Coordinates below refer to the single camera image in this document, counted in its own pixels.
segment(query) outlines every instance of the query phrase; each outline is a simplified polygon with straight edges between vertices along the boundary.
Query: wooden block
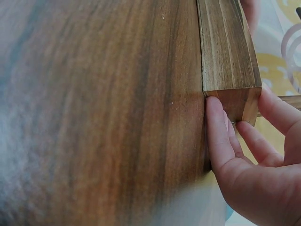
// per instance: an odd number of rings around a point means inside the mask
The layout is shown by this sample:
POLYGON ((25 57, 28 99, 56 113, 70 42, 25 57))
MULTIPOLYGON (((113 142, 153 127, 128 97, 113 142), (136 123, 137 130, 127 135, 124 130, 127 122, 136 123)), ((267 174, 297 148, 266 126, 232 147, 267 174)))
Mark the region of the wooden block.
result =
POLYGON ((219 98, 233 122, 255 124, 261 79, 238 0, 198 0, 203 92, 219 98))

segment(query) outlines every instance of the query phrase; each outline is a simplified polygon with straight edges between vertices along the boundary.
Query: finger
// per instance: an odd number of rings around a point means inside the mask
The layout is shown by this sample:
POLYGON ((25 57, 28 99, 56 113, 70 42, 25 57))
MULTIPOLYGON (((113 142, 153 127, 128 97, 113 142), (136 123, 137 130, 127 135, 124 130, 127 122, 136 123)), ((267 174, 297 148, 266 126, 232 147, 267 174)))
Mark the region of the finger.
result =
POLYGON ((230 144, 221 102, 216 97, 206 99, 207 141, 214 171, 235 158, 230 144))
POLYGON ((258 100, 260 113, 282 134, 301 121, 301 112, 276 97, 266 85, 262 86, 261 96, 258 100))
POLYGON ((226 129, 228 131, 228 129, 229 129, 228 116, 227 116, 227 113, 225 111, 223 111, 223 112, 224 112, 224 121, 225 121, 226 129))
POLYGON ((240 145, 240 143, 237 139, 234 127, 233 127, 230 119, 228 119, 228 127, 229 127, 229 130, 228 130, 229 141, 231 143, 231 146, 233 147, 235 157, 244 159, 249 164, 253 164, 251 160, 249 160, 247 157, 245 157, 244 152, 243 152, 243 150, 241 148, 241 145, 240 145))
POLYGON ((237 123, 236 128, 260 165, 267 167, 283 165, 283 156, 253 126, 242 121, 237 123))

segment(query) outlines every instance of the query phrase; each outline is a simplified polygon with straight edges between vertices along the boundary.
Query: wood grain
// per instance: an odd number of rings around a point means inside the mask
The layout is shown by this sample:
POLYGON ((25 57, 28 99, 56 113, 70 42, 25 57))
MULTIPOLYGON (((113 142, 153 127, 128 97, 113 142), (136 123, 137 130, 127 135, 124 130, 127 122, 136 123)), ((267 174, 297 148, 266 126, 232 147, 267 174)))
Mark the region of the wood grain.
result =
POLYGON ((221 100, 232 122, 255 124, 261 79, 238 0, 198 0, 203 92, 221 100))
POLYGON ((194 0, 0 10, 0 225, 222 225, 194 0))

